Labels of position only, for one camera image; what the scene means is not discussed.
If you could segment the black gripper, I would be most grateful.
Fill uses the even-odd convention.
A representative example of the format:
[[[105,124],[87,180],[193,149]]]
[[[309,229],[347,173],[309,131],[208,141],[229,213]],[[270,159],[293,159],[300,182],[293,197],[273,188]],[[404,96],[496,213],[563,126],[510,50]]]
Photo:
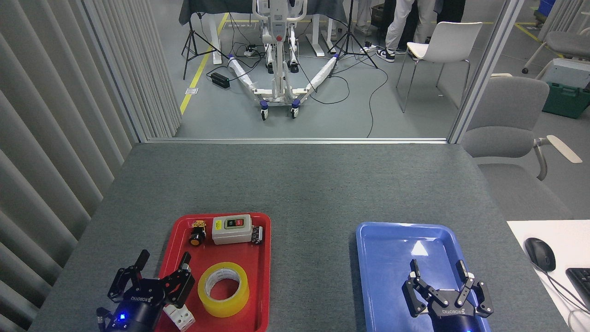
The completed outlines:
[[[177,308],[185,305],[195,279],[190,272],[190,253],[185,251],[180,263],[160,281],[140,281],[150,253],[143,249],[134,265],[118,269],[107,293],[118,307],[106,332],[153,332],[160,319],[164,304]],[[131,287],[125,291],[131,281]]]
[[[457,307],[448,306],[448,300],[441,295],[441,291],[424,282],[417,259],[412,259],[410,262],[411,273],[402,285],[407,309],[413,318],[429,312],[435,332],[478,332],[480,326],[476,316],[487,318],[495,312],[487,284],[470,273],[464,261],[458,260],[455,267],[461,282],[463,282],[459,295],[454,301]],[[475,292],[476,305],[467,304],[466,299],[472,291]],[[416,294],[420,294],[428,304],[436,302],[439,305],[429,305],[428,309],[428,306],[421,302]]]

